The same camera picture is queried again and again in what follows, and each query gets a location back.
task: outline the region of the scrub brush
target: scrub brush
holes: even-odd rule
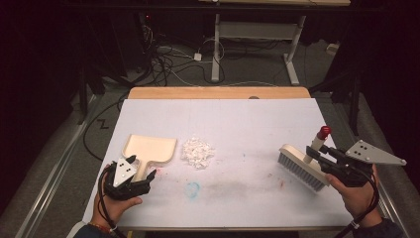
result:
[[[321,127],[321,130],[312,141],[311,148],[318,151],[330,134],[330,127]],[[325,185],[329,185],[325,179],[325,173],[321,171],[319,164],[290,145],[285,144],[280,148],[278,162],[315,191],[319,191]]]

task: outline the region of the red cap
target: red cap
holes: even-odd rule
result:
[[[325,141],[327,137],[331,134],[331,128],[329,126],[323,126],[321,127],[321,130],[319,130],[318,134],[316,134],[316,137],[318,139]]]

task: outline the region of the blue marker smudge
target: blue marker smudge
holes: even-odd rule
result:
[[[189,198],[195,198],[200,190],[200,185],[197,182],[190,182],[185,187],[185,195]]]

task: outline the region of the beige dustpan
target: beige dustpan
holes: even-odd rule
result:
[[[140,161],[132,181],[143,180],[146,177],[145,172],[150,162],[169,162],[175,150],[175,144],[176,139],[130,135],[123,155],[126,158],[136,155]]]

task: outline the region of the pile of shredded paper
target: pile of shredded paper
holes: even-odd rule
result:
[[[182,159],[196,169],[205,169],[208,167],[208,159],[214,156],[214,150],[208,143],[199,138],[191,138],[183,144]]]

